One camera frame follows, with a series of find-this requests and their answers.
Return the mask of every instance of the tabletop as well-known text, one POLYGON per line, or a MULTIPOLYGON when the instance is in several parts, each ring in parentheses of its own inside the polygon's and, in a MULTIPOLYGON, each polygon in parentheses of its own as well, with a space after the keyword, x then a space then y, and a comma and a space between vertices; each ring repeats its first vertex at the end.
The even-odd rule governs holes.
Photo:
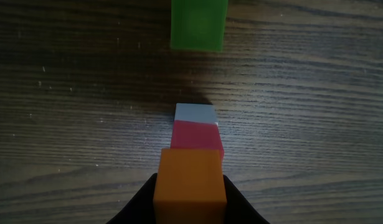
POLYGON ((0 0, 0 223, 105 223, 212 103, 270 223, 383 223, 383 0, 230 0, 221 53, 169 0, 0 0))

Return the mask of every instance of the block top face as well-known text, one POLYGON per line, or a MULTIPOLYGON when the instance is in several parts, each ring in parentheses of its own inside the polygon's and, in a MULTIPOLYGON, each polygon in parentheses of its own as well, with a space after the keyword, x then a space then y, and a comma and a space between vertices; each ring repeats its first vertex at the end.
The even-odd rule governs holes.
POLYGON ((219 151, 162 149, 154 202, 226 203, 219 151))
POLYGON ((171 47, 220 52, 227 0, 172 0, 171 47))
POLYGON ((213 105, 178 103, 176 104, 174 119, 217 125, 217 117, 213 105))

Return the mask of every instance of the stack of blocks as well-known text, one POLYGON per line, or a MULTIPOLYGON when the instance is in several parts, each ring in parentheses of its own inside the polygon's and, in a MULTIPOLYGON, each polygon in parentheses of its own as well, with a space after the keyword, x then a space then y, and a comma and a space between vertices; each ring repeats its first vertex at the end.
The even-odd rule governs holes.
POLYGON ((178 103, 154 191, 156 223, 223 223, 224 150, 212 105, 178 103))

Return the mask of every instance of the colored block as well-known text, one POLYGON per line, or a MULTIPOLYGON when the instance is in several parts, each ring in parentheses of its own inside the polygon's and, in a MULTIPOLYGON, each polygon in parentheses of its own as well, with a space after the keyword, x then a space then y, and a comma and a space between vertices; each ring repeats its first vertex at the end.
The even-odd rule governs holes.
POLYGON ((171 148, 218 150, 223 160, 224 150, 216 124, 175 120, 171 148))
POLYGON ((153 204, 157 224, 223 224, 227 199, 219 152, 162 149, 153 204))
POLYGON ((216 112, 213 105, 178 103, 176 104, 174 119, 217 125, 216 112))
POLYGON ((227 0, 172 0, 171 48, 221 51, 227 0))

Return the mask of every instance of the wooden surface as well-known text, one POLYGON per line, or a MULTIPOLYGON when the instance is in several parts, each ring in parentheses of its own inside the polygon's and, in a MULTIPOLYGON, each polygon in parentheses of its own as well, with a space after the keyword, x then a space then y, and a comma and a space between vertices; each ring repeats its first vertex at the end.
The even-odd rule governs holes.
POLYGON ((0 223, 105 223, 212 102, 224 173, 271 223, 383 223, 383 0, 233 0, 224 52, 170 1, 0 0, 0 223))

